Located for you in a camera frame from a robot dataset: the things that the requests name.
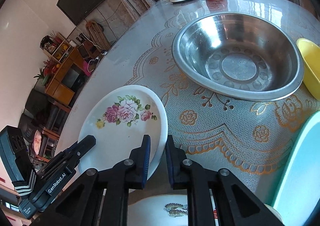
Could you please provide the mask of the white plate red characters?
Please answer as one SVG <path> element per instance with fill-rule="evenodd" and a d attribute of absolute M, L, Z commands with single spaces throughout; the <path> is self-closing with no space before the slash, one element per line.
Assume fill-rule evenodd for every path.
<path fill-rule="evenodd" d="M 127 225 L 188 225 L 187 195 L 158 195 L 129 205 Z"/>

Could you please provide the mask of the white plate pink roses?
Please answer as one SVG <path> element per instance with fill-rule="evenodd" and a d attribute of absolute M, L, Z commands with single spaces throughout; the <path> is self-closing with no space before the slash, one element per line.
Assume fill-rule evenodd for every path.
<path fill-rule="evenodd" d="M 85 119 L 79 140 L 94 136 L 96 144 L 80 159 L 78 169 L 109 169 L 140 147 L 144 135 L 151 138 L 148 176 L 156 171 L 168 136 L 163 103 L 151 89 L 123 86 L 104 96 Z"/>

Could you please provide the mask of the stainless steel bowl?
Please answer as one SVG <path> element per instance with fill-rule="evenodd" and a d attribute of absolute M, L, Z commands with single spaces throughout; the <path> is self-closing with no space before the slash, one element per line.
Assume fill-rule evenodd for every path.
<path fill-rule="evenodd" d="M 281 28 L 238 12 L 206 15 L 176 34 L 172 57 L 193 82 L 235 99 L 266 102 L 302 84 L 302 56 Z"/>

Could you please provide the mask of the yellow plastic bowl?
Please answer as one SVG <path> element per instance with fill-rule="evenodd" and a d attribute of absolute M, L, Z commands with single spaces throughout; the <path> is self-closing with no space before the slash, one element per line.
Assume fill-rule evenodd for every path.
<path fill-rule="evenodd" d="M 303 82 L 311 95 L 319 101 L 319 46 L 306 38 L 296 42 L 304 62 Z"/>

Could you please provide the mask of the black leather sofa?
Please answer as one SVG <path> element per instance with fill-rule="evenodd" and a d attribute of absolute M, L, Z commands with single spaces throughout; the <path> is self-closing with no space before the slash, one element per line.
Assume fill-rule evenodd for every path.
<path fill-rule="evenodd" d="M 32 89 L 18 123 L 23 137 L 31 142 L 36 131 L 40 132 L 44 128 L 51 130 L 58 111 L 59 108 L 52 103 L 46 94 Z"/>

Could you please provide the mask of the turquoise round plate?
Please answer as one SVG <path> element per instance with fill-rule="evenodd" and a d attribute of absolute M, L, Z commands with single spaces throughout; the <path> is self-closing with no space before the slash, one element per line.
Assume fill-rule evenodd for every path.
<path fill-rule="evenodd" d="M 304 225 L 319 203 L 319 112 L 305 122 L 277 187 L 272 206 L 284 225 Z"/>

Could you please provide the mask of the lace plastic tablecloth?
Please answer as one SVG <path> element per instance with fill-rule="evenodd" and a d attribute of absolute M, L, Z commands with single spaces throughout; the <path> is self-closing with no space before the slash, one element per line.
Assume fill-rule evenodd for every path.
<path fill-rule="evenodd" d="M 77 98 L 63 128 L 57 151 L 77 141 L 82 124 L 96 103 L 110 91 L 140 84 L 162 100 L 169 134 L 188 157 L 202 166 L 228 168 L 263 202 L 274 192 L 298 131 L 319 102 L 301 86 L 279 101 L 236 100 L 202 88 L 174 63 L 174 36 L 195 18 L 223 11 L 266 19 L 292 39 L 319 42 L 319 20 L 288 0 L 159 1 L 117 41 Z"/>

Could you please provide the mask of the wooden shelf cabinet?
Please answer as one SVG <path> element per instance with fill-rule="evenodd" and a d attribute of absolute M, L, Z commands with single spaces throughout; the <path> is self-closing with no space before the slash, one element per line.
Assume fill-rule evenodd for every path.
<path fill-rule="evenodd" d="M 59 32 L 49 38 L 52 44 L 50 47 L 44 47 L 43 52 L 53 65 L 47 71 L 49 78 L 44 93 L 61 104 L 69 105 L 75 95 L 72 89 L 75 84 L 72 71 L 84 74 L 85 58 L 80 54 L 78 46 L 71 45 Z"/>

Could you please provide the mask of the wooden folding chair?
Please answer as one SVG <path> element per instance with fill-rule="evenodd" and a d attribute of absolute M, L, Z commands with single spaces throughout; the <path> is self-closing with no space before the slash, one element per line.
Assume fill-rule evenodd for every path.
<path fill-rule="evenodd" d="M 95 45 L 99 46 L 101 50 L 110 50 L 111 44 L 107 40 L 104 29 L 100 24 L 93 20 L 88 21 L 86 23 L 86 30 Z"/>

